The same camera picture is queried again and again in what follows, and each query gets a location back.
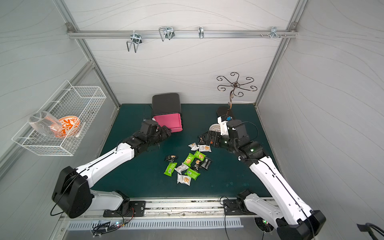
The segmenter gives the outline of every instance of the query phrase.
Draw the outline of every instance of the green snack packet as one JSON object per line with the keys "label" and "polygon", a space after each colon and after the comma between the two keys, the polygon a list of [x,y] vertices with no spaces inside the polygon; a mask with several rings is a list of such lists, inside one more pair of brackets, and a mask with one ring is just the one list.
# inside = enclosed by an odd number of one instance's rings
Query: green snack packet
{"label": "green snack packet", "polygon": [[193,162],[193,160],[195,159],[195,157],[196,157],[195,155],[193,155],[192,153],[190,153],[183,163],[184,163],[185,165],[187,165],[188,167],[190,167],[190,166],[191,166],[191,163]]}
{"label": "green snack packet", "polygon": [[176,165],[177,165],[177,162],[170,162],[164,174],[172,177],[172,173],[175,170]]}
{"label": "green snack packet", "polygon": [[196,180],[196,178],[200,175],[200,173],[193,171],[191,168],[188,168],[188,170],[185,174],[190,176],[194,180]]}
{"label": "green snack packet", "polygon": [[200,159],[201,161],[204,161],[204,158],[206,157],[206,155],[202,154],[199,151],[196,151],[194,156]]}

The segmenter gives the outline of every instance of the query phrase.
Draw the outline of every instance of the metal hook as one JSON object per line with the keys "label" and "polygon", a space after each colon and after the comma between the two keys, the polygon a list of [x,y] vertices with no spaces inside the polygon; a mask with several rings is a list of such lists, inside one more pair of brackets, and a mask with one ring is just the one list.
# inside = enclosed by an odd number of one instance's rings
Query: metal hook
{"label": "metal hook", "polygon": [[250,82],[240,84],[240,83],[238,83],[238,80],[239,80],[239,77],[240,77],[240,75],[239,75],[238,73],[236,73],[236,72],[232,72],[230,75],[231,75],[231,76],[235,76],[235,75],[237,75],[237,79],[236,79],[235,82],[231,82],[231,81],[229,81],[229,80],[228,80],[226,77],[224,77],[224,76],[218,76],[218,77],[216,78],[218,81],[222,81],[223,79],[225,79],[225,80],[227,80],[227,81],[231,84],[230,86],[227,86],[227,85],[218,85],[218,86],[217,86],[217,90],[223,92],[223,91],[226,90],[225,87],[232,87],[232,88],[233,88],[233,89],[231,90],[231,92],[229,93],[229,102],[228,102],[229,109],[228,109],[228,111],[232,109],[232,98],[233,98],[234,96],[236,96],[236,97],[242,97],[242,96],[244,96],[244,93],[243,93],[243,92],[235,93],[235,89],[236,89],[236,88],[240,88],[240,89],[242,89],[242,90],[251,91],[251,92],[257,91],[257,87],[256,87],[256,86],[250,86],[251,89],[245,89],[245,88],[241,88],[241,87],[240,87],[240,86],[242,86],[242,85],[245,85],[245,84],[249,84],[249,83],[254,82],[254,79],[253,79],[253,78],[251,78],[251,77],[246,77],[245,79],[248,80],[248,81],[250,81]]}
{"label": "metal hook", "polygon": [[281,37],[281,35],[279,36],[279,35],[277,35],[277,33],[276,33],[276,27],[274,26],[272,29],[271,29],[271,33],[270,34],[268,34],[268,36],[270,37],[270,38],[279,38],[279,37]]}
{"label": "metal hook", "polygon": [[131,35],[131,40],[127,41],[127,49],[128,49],[128,51],[131,50],[132,44],[133,44],[133,49],[135,50],[135,53],[136,53],[137,50],[139,49],[139,44],[140,43],[142,43],[141,36],[136,34],[136,33],[133,33]]}
{"label": "metal hook", "polygon": [[199,27],[199,38],[200,39],[204,38],[204,29],[201,26]]}
{"label": "metal hook", "polygon": [[161,37],[161,41],[164,41],[166,36],[168,36],[169,40],[175,36],[173,28],[170,26],[167,26],[167,27],[163,26],[163,27],[159,28],[159,34]]}

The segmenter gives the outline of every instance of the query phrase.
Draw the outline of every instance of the green mat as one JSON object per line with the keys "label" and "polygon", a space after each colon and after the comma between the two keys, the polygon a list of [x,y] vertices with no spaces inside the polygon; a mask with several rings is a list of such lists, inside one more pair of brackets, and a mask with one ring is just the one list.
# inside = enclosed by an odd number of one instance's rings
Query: green mat
{"label": "green mat", "polygon": [[[182,104],[183,131],[172,133],[171,137],[160,143],[160,149],[151,147],[153,151],[141,155],[121,164],[112,172],[104,176],[93,187],[93,190],[120,190],[129,197],[233,197],[245,189],[258,194],[260,197],[271,195],[251,170],[237,161],[234,154],[225,149],[213,148],[212,152],[204,152],[212,159],[208,171],[200,169],[201,175],[190,186],[177,184],[177,172],[172,177],[164,173],[168,162],[166,155],[177,155],[179,166],[188,153],[194,153],[188,147],[197,141],[197,136],[208,131],[209,126],[217,123],[216,109],[222,104]],[[123,104],[116,121],[111,129],[101,154],[116,147],[116,144],[132,133],[140,130],[143,121],[144,104]],[[271,148],[267,142],[259,118],[252,104],[235,104],[232,107],[236,119],[253,122],[258,127],[258,141],[271,155]],[[146,116],[151,110],[146,106]],[[257,131],[251,124],[247,124],[247,133],[251,138]]]}

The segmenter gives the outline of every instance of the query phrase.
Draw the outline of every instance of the patterned wall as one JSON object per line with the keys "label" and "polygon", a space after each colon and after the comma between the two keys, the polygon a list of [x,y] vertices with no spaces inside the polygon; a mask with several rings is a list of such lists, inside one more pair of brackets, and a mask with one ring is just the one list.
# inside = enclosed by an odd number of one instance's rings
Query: patterned wall
{"label": "patterned wall", "polygon": [[[296,5],[296,0],[65,2],[81,30],[285,29]],[[229,92],[217,90],[216,77],[237,71],[260,88],[279,41],[144,39],[137,53],[127,51],[124,39],[87,43],[121,103],[150,103],[153,95],[166,92],[179,93],[182,103],[227,103]],[[258,92],[244,91],[234,102],[253,103]]]}
{"label": "patterned wall", "polygon": [[259,105],[287,181],[327,217],[319,239],[384,226],[383,12],[382,0],[309,1]]}
{"label": "patterned wall", "polygon": [[0,3],[0,156],[27,116],[86,62],[51,1]]}
{"label": "patterned wall", "polygon": [[[85,63],[52,0],[0,1],[0,155],[14,144],[11,137],[27,116]],[[91,72],[81,85],[101,83]],[[73,157],[41,157],[27,150],[19,156],[0,180],[0,239],[49,239],[60,217],[49,215],[59,172],[95,158],[114,110],[108,97]]]}

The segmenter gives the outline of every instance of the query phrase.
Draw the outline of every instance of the wire basket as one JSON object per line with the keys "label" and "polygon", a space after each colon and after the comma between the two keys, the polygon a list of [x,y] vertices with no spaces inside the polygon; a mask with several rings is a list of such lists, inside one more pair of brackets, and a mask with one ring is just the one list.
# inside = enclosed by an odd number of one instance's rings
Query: wire basket
{"label": "wire basket", "polygon": [[72,86],[65,81],[37,112],[46,110],[57,119],[76,116],[74,125],[79,122],[79,126],[59,138],[44,136],[26,123],[12,140],[39,156],[73,156],[105,99],[98,86]]}

